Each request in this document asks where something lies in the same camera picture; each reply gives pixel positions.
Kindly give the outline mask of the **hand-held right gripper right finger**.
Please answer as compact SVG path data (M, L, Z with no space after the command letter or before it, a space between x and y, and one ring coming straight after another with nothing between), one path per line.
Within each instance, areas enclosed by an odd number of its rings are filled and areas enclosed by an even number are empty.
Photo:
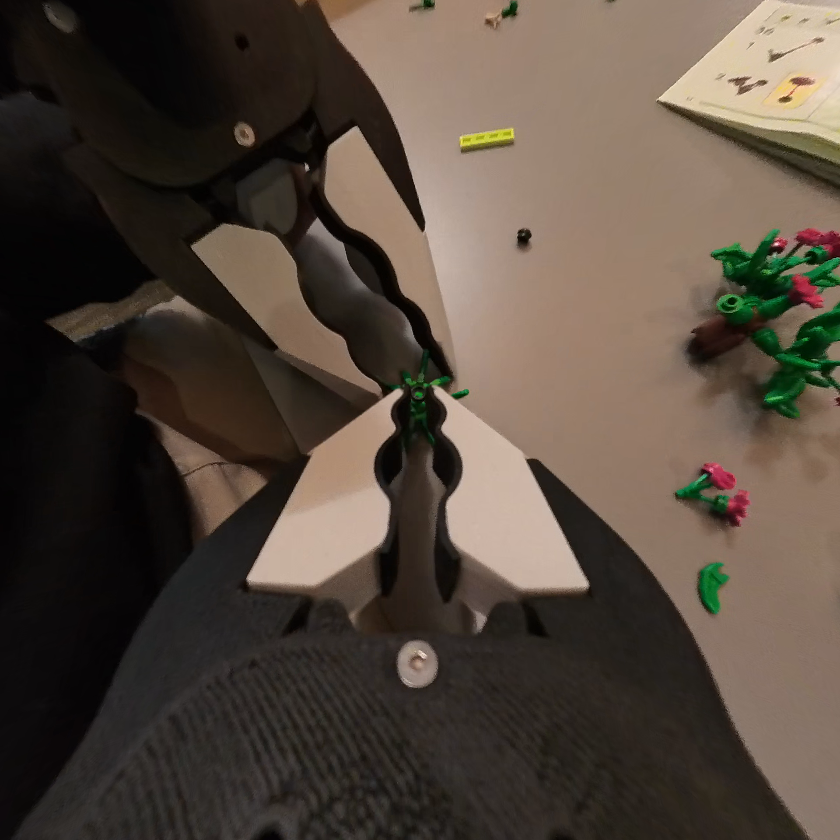
M445 603L487 620L502 602L583 595L589 582L525 454L435 392L435 580Z

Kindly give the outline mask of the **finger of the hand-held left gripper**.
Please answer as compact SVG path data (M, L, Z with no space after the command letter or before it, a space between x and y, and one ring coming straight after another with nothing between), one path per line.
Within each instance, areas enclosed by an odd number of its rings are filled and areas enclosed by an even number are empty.
M381 399L345 338L308 305L298 266L277 236L221 224L192 251L269 339L268 349L242 341L299 452L310 453Z
M452 332L399 133L387 134L381 147L360 126L347 129L327 147L311 199L323 226L367 260L416 343L454 380Z

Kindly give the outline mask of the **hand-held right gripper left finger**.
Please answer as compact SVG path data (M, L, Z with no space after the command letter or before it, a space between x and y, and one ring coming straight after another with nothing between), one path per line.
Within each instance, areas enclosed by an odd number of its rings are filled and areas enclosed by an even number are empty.
M336 600L350 614L381 593L376 556L391 502L375 457L396 431L392 392L315 447L248 573L253 592Z

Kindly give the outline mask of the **green toy leaf stem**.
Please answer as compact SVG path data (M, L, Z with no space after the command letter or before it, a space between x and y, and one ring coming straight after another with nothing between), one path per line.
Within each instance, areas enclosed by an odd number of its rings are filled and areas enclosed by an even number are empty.
M430 359L431 351L424 349L416 374L402 371L402 379L398 384L384 384L385 389L389 392L404 392L407 394L408 417L404 423L395 423L395 432L384 441L381 451L387 452L389 449L399 448L406 452L413 445L413 442L419 438L425 439L431 448L437 446L437 437L433 432L430 421L430 401L434 396L434 390L451 383L453 376L451 374L441 374L429 380L427 369Z

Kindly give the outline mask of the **single green toy leaf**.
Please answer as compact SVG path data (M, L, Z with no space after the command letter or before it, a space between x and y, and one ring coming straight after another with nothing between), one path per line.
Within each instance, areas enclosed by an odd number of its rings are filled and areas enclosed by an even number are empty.
M729 579L730 575L724 570L724 564L720 562L709 563L699 570L697 594L701 605L709 614L719 614L720 590Z

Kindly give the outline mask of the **pink toy flower sprig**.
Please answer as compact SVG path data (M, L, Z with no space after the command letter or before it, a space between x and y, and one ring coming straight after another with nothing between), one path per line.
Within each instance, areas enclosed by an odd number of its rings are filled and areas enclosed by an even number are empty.
M738 489L738 484L730 470L718 462L707 461L699 467L697 477L674 495L678 500L701 503L714 516L739 527L749 515L752 500L747 490Z

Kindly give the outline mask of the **person's tan trousers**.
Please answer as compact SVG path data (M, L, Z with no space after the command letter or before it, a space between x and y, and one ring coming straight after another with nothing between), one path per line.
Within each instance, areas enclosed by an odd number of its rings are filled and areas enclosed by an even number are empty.
M132 388L174 463L194 540L209 535L300 450L245 338L159 280L47 323Z

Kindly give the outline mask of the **lime flat toy bar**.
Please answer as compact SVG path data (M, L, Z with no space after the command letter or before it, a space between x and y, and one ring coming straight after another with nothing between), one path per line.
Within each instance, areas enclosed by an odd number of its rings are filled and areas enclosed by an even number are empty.
M491 129L488 131L462 134L458 138L458 150L462 154L505 148L515 143L515 129Z

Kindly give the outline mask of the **green plant with pink flowers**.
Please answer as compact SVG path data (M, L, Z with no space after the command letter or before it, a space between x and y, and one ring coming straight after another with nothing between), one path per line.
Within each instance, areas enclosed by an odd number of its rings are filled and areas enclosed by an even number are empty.
M751 343L775 368L763 386L765 410L798 419L805 391L834 392L838 404L838 305L825 295L838 289L839 233L809 227L793 240L773 229L756 248L735 243L713 249L727 290L713 314L690 333L686 351L709 362Z

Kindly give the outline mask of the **open instruction booklet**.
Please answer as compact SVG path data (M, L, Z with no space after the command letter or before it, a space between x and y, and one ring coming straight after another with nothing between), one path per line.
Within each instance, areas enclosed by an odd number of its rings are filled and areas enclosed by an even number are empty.
M762 2L657 101L838 187L838 8Z

